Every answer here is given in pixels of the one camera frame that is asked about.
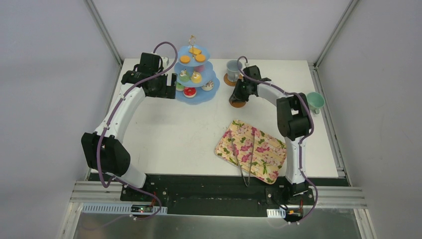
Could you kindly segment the small round brown coaster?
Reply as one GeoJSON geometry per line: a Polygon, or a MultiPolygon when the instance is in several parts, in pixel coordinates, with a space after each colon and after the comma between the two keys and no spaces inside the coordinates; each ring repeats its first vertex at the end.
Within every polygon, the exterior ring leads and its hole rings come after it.
{"type": "Polygon", "coordinates": [[[234,108],[242,108],[246,105],[246,102],[229,101],[229,103],[234,108]]]}

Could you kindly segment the large round brown coaster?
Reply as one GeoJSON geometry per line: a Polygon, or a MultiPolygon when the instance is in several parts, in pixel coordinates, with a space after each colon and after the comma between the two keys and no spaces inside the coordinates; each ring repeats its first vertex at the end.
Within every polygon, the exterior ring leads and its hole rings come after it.
{"type": "Polygon", "coordinates": [[[226,73],[223,79],[228,86],[234,87],[239,79],[243,79],[243,76],[241,74],[229,75],[226,73]]]}

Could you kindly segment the dark green flower donut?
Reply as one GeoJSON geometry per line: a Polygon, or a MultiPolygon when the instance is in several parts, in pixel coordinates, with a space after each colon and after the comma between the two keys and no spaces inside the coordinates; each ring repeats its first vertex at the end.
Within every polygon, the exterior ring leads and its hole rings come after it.
{"type": "Polygon", "coordinates": [[[185,70],[182,70],[180,72],[179,78],[180,78],[181,82],[188,82],[190,80],[191,76],[190,76],[189,72],[185,69],[185,70]]]}

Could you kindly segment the red frosted donut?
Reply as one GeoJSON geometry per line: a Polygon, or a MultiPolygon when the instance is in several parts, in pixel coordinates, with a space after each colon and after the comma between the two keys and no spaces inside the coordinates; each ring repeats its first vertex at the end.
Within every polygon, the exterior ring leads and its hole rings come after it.
{"type": "Polygon", "coordinates": [[[183,90],[183,94],[186,98],[193,98],[197,94],[196,88],[185,87],[183,90]]]}

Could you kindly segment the light blue teacup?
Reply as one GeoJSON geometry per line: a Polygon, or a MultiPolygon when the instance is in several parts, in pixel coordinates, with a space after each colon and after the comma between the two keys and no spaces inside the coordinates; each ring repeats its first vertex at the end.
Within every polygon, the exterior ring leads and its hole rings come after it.
{"type": "Polygon", "coordinates": [[[229,60],[226,64],[227,70],[227,79],[230,82],[236,82],[240,75],[240,70],[242,68],[242,63],[237,60],[229,60]]]}

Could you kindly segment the blue three-tier cake stand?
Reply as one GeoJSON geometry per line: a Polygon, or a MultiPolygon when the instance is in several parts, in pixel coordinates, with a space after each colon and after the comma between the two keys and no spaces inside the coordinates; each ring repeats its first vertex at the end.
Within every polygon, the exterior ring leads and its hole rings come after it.
{"type": "Polygon", "coordinates": [[[210,101],[216,95],[220,86],[220,81],[217,78],[216,72],[213,69],[213,64],[210,62],[210,54],[208,50],[205,47],[197,45],[196,37],[193,35],[189,38],[188,45],[183,46],[179,49],[177,63],[174,65],[174,73],[177,74],[177,82],[179,82],[185,87],[196,88],[197,90],[197,94],[193,98],[186,98],[183,94],[183,91],[180,92],[176,90],[176,100],[180,102],[184,102],[189,105],[198,105],[198,104],[210,101]],[[205,55],[207,58],[206,61],[202,63],[197,62],[195,60],[195,56],[189,53],[190,47],[196,47],[196,48],[201,49],[202,54],[205,55]],[[188,64],[180,63],[179,58],[182,55],[190,56],[191,57],[190,63],[188,64]],[[199,84],[194,84],[191,80],[189,80],[188,82],[180,81],[179,74],[182,70],[186,69],[189,72],[190,76],[192,76],[194,72],[194,67],[200,66],[200,65],[204,65],[205,70],[200,73],[202,76],[202,81],[199,84]],[[210,80],[213,80],[214,88],[210,91],[202,90],[202,86],[205,85],[210,80]]]}

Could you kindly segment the chocolate drizzle white donut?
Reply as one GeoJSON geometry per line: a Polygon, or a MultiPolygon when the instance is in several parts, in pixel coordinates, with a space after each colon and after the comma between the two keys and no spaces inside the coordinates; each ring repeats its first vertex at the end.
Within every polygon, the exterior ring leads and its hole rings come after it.
{"type": "Polygon", "coordinates": [[[213,88],[214,88],[213,80],[208,81],[205,85],[202,86],[202,90],[204,90],[204,91],[210,91],[213,88]]]}

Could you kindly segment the round orange biscuit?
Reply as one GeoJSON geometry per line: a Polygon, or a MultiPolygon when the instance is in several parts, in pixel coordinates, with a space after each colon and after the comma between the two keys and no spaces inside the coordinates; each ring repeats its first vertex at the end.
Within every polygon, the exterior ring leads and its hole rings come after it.
{"type": "Polygon", "coordinates": [[[205,62],[206,61],[206,56],[203,54],[198,54],[195,56],[195,60],[199,63],[205,62]]]}
{"type": "Polygon", "coordinates": [[[188,63],[190,63],[190,61],[191,61],[191,57],[190,57],[190,56],[188,56],[188,55],[182,55],[182,56],[179,58],[179,61],[180,61],[180,63],[182,63],[182,64],[188,64],[188,63]]]}

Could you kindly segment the pink frosted cake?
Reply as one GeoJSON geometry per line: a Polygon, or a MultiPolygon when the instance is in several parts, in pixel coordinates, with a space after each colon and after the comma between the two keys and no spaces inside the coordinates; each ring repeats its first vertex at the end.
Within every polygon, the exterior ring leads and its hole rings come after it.
{"type": "Polygon", "coordinates": [[[205,66],[204,65],[200,65],[200,66],[196,66],[196,67],[194,67],[194,71],[195,72],[199,72],[199,73],[201,73],[201,72],[203,72],[205,70],[205,66]]]}

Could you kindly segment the round orange biscuit top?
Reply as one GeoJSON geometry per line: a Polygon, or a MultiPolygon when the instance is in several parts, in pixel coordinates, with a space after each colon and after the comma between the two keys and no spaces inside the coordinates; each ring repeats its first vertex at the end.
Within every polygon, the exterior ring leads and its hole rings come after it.
{"type": "Polygon", "coordinates": [[[205,62],[206,61],[206,56],[203,54],[198,54],[195,56],[195,60],[199,63],[205,62]]]}

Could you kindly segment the green teacup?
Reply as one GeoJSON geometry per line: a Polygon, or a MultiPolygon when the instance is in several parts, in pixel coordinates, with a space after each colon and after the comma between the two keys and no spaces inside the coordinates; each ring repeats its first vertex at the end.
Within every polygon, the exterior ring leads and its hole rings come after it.
{"type": "Polygon", "coordinates": [[[325,106],[324,97],[317,92],[310,92],[307,94],[308,106],[310,111],[314,114],[320,114],[321,109],[325,106]]]}

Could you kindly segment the light green frosted donut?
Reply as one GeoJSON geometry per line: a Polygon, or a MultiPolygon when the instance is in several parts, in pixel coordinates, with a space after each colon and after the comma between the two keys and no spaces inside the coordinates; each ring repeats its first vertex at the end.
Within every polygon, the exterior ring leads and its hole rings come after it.
{"type": "Polygon", "coordinates": [[[183,91],[185,89],[185,86],[183,86],[182,84],[180,84],[179,82],[176,82],[176,90],[177,91],[183,91]]]}

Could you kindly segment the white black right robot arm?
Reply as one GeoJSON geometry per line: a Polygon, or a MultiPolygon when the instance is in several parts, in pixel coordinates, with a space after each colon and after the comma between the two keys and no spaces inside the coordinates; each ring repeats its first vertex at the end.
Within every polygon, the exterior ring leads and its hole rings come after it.
{"type": "Polygon", "coordinates": [[[238,79],[229,103],[236,108],[246,104],[255,95],[273,104],[277,110],[277,127],[285,138],[287,146],[286,188],[283,199],[295,204],[309,189],[305,175],[306,139],[314,131],[308,101],[303,93],[289,93],[274,85],[269,78],[262,78],[259,68],[248,66],[239,70],[243,75],[238,79]]]}

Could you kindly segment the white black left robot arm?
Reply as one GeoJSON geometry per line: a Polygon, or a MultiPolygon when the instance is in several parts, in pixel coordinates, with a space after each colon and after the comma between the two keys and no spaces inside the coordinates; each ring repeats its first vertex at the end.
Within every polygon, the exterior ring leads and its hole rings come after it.
{"type": "Polygon", "coordinates": [[[86,132],[81,138],[88,167],[134,186],[132,193],[139,201],[147,201],[152,188],[145,184],[147,175],[131,162],[122,144],[123,138],[136,109],[146,97],[175,98],[176,76],[172,75],[171,84],[167,84],[166,71],[171,68],[168,57],[142,53],[133,70],[123,74],[118,95],[103,122],[94,132],[86,132]]]}

